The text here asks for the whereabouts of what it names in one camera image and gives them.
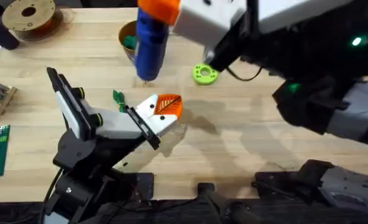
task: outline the green ring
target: green ring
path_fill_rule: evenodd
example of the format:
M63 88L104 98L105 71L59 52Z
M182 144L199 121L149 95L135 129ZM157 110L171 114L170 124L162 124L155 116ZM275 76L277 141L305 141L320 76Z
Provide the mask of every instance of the green ring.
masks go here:
M202 75L202 71L206 70L209 75ZM219 72L211 68L209 65L205 65L203 63L199 63L195 65L194 69L192 70L192 79L199 84L199 85L210 85L217 80Z

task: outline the spool of filament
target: spool of filament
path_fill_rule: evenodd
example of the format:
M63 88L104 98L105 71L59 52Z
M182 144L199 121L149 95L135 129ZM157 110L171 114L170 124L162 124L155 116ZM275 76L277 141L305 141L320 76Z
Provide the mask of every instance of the spool of filament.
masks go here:
M2 21L22 40L41 40L58 31L63 14L52 0L16 0L6 8Z

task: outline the orange cap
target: orange cap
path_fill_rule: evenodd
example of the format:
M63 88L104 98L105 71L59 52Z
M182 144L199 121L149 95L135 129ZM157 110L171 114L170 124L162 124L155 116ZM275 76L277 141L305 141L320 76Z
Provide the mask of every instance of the orange cap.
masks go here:
M180 0L138 0L137 4L148 15L172 26L178 16Z
M154 114L173 114L180 119L183 110L183 99L180 95L164 94L158 95L157 106Z

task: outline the wooden table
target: wooden table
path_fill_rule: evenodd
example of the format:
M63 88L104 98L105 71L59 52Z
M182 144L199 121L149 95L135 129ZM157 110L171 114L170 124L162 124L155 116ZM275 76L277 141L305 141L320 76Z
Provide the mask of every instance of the wooden table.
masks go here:
M0 82L19 89L0 119L0 125L11 124L0 202L42 200L57 171L52 159L65 127L46 67L82 86L92 106L116 110L113 89L123 91L130 105L154 93L182 95L181 125L161 148L145 143L123 160L127 166L116 166L153 172L154 198L191 198L198 182L214 182L226 196L255 197L255 172L297 170L307 159L368 174L368 146L283 121L271 97L283 80L263 71L246 83L223 72L215 84L198 86L190 74L203 48L173 34L158 79L144 86L117 39L136 9L73 12L65 11L71 21L55 36L0 52ZM250 77L258 68L236 62L232 69Z

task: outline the cup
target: cup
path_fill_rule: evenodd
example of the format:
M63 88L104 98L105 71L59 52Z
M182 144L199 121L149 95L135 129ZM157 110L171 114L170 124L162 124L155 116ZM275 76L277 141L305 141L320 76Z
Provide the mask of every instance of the cup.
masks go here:
M119 42L121 43L123 47L123 51L126 53L130 61L134 64L135 59L136 59L136 56L135 56L136 50L128 49L127 47L123 46L123 40L128 35L136 36L136 21L127 23L119 31Z

